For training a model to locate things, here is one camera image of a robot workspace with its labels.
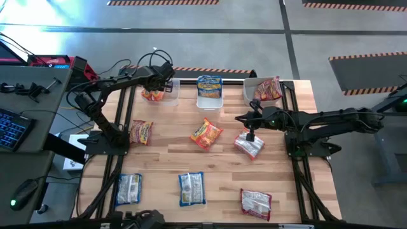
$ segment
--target orange snack bag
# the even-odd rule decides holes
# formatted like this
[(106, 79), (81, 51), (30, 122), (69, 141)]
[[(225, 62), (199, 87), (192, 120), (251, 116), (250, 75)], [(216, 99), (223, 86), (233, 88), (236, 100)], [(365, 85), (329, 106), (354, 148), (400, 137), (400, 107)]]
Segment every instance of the orange snack bag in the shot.
[(215, 127), (208, 119), (203, 120), (203, 125), (195, 133), (191, 134), (191, 139), (201, 148), (209, 150), (223, 129)]
[(148, 101), (161, 101), (164, 97), (164, 92), (161, 91), (152, 91), (148, 92), (146, 89), (142, 89), (141, 95), (146, 98)]

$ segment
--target red equipment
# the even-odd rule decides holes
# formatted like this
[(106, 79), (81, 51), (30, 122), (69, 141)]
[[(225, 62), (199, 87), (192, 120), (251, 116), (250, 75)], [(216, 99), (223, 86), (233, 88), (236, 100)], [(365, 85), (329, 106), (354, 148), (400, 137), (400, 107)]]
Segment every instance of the red equipment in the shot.
[(98, 80), (99, 77), (89, 66), (88, 61), (81, 57), (68, 57), (67, 55), (29, 55), (28, 65), (34, 67), (53, 67), (72, 69), (71, 79), (67, 90), (89, 81)]

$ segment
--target blue snack bag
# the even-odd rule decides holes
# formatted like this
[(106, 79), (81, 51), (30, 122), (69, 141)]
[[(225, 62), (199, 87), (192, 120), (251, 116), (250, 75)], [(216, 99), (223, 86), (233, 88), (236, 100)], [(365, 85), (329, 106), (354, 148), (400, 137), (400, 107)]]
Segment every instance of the blue snack bag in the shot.
[(198, 95), (218, 99), (222, 96), (222, 77), (199, 76), (197, 79)]
[(123, 204), (138, 204), (140, 202), (141, 181), (141, 174), (120, 174), (116, 206)]
[(178, 178), (181, 187), (181, 199), (179, 200), (181, 207), (206, 204), (203, 172), (189, 172), (178, 175)]

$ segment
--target robotic arm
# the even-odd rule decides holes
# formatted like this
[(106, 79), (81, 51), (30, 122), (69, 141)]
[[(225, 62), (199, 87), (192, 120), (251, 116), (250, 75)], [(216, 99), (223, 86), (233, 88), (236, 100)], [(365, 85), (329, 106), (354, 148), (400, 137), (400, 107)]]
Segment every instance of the robotic arm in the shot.
[(284, 111), (274, 106), (263, 108), (257, 100), (253, 100), (250, 106), (254, 111), (235, 118), (250, 130), (246, 136), (248, 141), (254, 140), (255, 130), (267, 128), (286, 131), (290, 145), (300, 148), (313, 145), (319, 139), (347, 132), (374, 134), (383, 127), (381, 122), (383, 115), (367, 108), (348, 108), (310, 114), (303, 111)]
[[(93, 120), (102, 130), (105, 138), (112, 147), (123, 146), (128, 142), (128, 134), (121, 131), (114, 123), (109, 123), (102, 114), (102, 107), (109, 94), (115, 90), (142, 85), (147, 91), (159, 90), (171, 92), (171, 79), (175, 75), (172, 64), (166, 62), (161, 67), (151, 66), (138, 69), (142, 75), (127, 74), (117, 78), (99, 80), (89, 84), (75, 97), (80, 109)], [(96, 100), (92, 92), (100, 92)]]

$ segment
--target table leg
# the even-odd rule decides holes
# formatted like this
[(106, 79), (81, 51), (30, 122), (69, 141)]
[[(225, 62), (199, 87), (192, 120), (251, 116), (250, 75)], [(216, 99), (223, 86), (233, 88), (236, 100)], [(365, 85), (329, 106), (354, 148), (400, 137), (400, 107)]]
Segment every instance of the table leg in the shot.
[(48, 134), (44, 144), (44, 150), (51, 150), (56, 154), (73, 160), (74, 162), (85, 164), (84, 150), (65, 142), (53, 134)]

